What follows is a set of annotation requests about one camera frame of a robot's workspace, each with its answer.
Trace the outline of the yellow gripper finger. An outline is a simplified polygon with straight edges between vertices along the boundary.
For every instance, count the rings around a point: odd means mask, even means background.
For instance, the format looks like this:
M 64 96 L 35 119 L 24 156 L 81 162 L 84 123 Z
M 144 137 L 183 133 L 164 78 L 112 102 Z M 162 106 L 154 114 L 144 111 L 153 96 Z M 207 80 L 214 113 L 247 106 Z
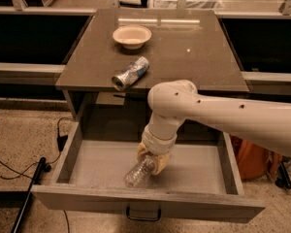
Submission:
M 143 142 L 140 142 L 137 147 L 137 160 L 142 161 L 147 155 L 147 149 Z
M 161 173 L 167 166 L 170 159 L 170 155 L 168 153 L 166 154 L 160 154 L 160 155 L 154 155 L 152 157 L 152 160 L 154 162 L 154 169 L 151 172 L 153 176 L 158 175 Z

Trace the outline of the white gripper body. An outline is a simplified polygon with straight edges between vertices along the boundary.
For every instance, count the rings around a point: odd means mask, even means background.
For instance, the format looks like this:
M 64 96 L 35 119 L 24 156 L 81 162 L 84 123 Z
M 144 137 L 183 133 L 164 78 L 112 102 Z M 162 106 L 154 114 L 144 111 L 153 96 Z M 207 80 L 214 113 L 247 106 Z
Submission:
M 154 155 L 169 153 L 175 145 L 177 139 L 177 129 L 173 126 L 155 126 L 154 133 L 147 125 L 142 134 L 142 142 L 145 149 Z

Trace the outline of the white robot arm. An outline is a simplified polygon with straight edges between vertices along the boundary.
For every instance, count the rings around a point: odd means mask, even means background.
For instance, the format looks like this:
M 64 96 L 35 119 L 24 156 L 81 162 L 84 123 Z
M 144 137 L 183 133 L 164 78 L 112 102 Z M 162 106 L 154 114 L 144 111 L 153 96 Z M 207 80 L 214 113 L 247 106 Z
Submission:
M 154 175 L 167 166 L 178 129 L 188 119 L 291 157 L 291 104 L 205 96 L 187 80 L 155 85 L 147 103 L 152 114 L 137 159 L 149 155 Z

